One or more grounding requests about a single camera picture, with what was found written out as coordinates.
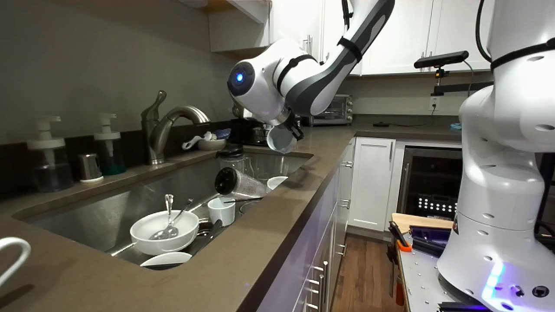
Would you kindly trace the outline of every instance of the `wall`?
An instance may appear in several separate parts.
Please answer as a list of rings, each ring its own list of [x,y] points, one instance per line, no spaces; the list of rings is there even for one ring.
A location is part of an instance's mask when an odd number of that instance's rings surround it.
[[[413,114],[430,116],[430,92],[434,81],[413,83],[347,83],[347,94],[354,101],[354,114]],[[461,102],[468,97],[467,92],[446,94],[435,109],[435,116],[458,116]]]
[[[35,135],[43,114],[62,116],[62,137],[92,133],[102,111],[139,130],[160,88],[161,111],[231,116],[234,61],[210,54],[208,17],[179,0],[2,0],[0,38],[0,144]]]

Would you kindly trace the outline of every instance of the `soap dispenser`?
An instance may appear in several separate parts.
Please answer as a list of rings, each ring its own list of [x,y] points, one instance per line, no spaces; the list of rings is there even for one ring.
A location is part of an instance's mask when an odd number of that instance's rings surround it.
[[[73,185],[71,168],[66,154],[66,140],[52,137],[50,123],[59,123],[61,116],[40,118],[35,127],[36,139],[28,140],[28,149],[36,156],[33,182],[38,191],[59,191]]]
[[[97,140],[97,154],[99,154],[99,166],[102,175],[116,175],[125,172],[121,147],[120,147],[120,132],[111,130],[111,120],[116,118],[113,113],[101,113],[99,114],[99,132],[94,133],[94,140]]]

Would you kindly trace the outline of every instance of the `stainless steel sink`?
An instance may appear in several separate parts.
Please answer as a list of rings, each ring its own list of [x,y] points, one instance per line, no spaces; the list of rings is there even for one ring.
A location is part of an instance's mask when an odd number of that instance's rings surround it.
[[[241,158],[212,158],[184,166],[163,179],[147,180],[120,194],[99,198],[94,203],[64,206],[56,210],[56,213],[26,215],[21,220],[113,255],[130,244],[128,229],[135,220],[163,210],[163,194],[175,194],[175,208],[198,206],[194,213],[206,218],[208,211],[201,203],[215,196],[215,175],[220,168],[236,166],[262,182],[286,173],[293,173],[298,179],[300,166],[310,158],[312,154],[281,156],[262,151],[246,153]],[[212,225],[201,229],[205,229],[201,231],[203,237],[198,237],[186,251],[198,253],[222,232],[222,229],[213,229]],[[147,258],[134,248],[127,248],[116,253],[116,257],[134,263]]]

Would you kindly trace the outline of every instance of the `cabinet door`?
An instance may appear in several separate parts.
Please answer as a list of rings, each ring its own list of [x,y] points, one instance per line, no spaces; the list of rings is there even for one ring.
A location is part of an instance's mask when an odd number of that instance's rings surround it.
[[[260,49],[271,43],[265,26],[269,21],[258,24],[236,9],[212,12],[208,23],[212,52]]]
[[[385,231],[395,140],[357,139],[349,225]]]
[[[428,55],[468,50],[467,62],[473,69],[489,69],[489,62],[475,45],[475,17],[480,0],[434,0],[432,26],[428,38]],[[482,10],[482,45],[487,47],[493,17],[493,2],[486,2]],[[451,71],[468,71],[467,64],[446,66]]]
[[[432,0],[395,0],[382,33],[362,57],[362,75],[418,73],[427,50]]]
[[[350,185],[352,185],[352,140],[345,147],[342,161],[336,168],[338,179],[338,192],[336,192],[336,205],[333,210],[333,224],[331,224],[331,237],[330,237],[330,277],[328,277],[328,302],[326,307],[331,309],[335,284],[338,277],[338,270],[345,255],[345,234],[347,234],[347,218],[349,218],[349,206],[350,206]]]
[[[335,184],[326,185],[323,198],[319,198],[307,225],[300,232],[297,243],[293,244],[290,255],[281,265],[272,286],[265,293],[258,310],[264,312],[283,312],[295,310],[304,298],[312,300],[314,293],[307,293],[305,277],[310,267],[314,267],[314,258],[319,255],[321,241],[326,229],[330,227],[330,217],[335,205]]]
[[[323,28],[324,28],[323,0],[278,0],[272,2],[271,38],[297,42],[317,61],[323,59]]]

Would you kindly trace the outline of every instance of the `dish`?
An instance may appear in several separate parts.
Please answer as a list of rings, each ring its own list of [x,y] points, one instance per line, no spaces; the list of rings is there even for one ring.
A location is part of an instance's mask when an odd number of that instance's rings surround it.
[[[208,217],[212,224],[222,220],[222,227],[227,227],[236,220],[236,203],[229,198],[215,198],[208,201]]]
[[[199,218],[191,211],[184,211],[177,220],[173,220],[173,227],[179,229],[175,237],[151,239],[156,231],[165,229],[167,225],[168,213],[158,211],[137,220],[128,232],[140,253],[160,255],[189,246],[198,234]]]
[[[288,177],[284,177],[284,175],[271,177],[271,179],[267,179],[265,185],[267,185],[271,191],[274,191],[274,189],[278,189],[286,179],[288,179]]]
[[[191,260],[191,253],[170,251],[142,262],[140,267],[179,265],[179,263],[187,263],[189,260]]]

